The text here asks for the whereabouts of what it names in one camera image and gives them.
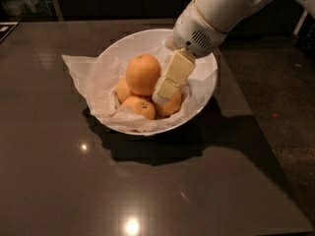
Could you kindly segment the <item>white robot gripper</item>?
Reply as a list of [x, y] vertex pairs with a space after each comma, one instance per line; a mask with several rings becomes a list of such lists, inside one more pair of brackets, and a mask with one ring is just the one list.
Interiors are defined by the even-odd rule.
[[226, 34], [214, 29], [196, 4], [189, 4], [177, 19], [173, 36], [170, 35], [165, 41], [166, 48], [176, 51], [168, 58], [163, 75], [157, 83], [153, 93], [154, 103], [169, 102], [194, 71], [195, 56], [208, 56], [225, 38]]

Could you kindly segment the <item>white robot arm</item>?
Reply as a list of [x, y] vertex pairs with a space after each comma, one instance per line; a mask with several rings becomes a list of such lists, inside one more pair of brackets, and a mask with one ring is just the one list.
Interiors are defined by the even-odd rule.
[[[153, 101], [163, 105], [186, 83], [195, 60], [211, 54], [243, 19], [260, 11], [273, 0], [192, 0], [178, 17], [165, 46], [173, 51]], [[295, 0], [315, 17], [315, 0]]]

